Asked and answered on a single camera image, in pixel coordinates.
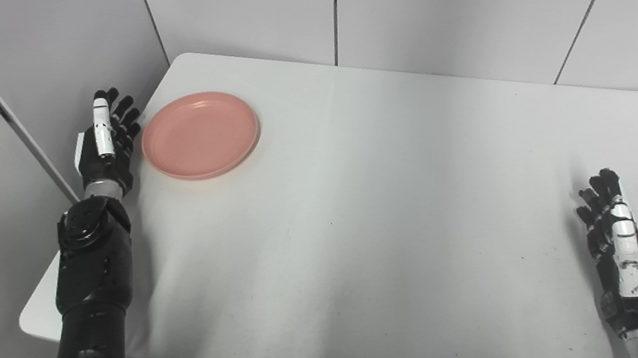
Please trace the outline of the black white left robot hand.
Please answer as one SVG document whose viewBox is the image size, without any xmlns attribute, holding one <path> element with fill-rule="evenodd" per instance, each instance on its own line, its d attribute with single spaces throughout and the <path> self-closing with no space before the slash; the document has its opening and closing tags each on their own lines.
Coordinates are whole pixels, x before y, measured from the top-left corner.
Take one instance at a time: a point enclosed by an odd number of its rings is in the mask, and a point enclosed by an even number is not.
<svg viewBox="0 0 638 358">
<path fill-rule="evenodd" d="M 97 90 L 93 96 L 93 124 L 79 133 L 75 166 L 82 178 L 84 197 L 105 195 L 121 199 L 132 190 L 131 157 L 141 132 L 141 110 L 130 95 L 119 97 L 117 87 Z"/>
</svg>

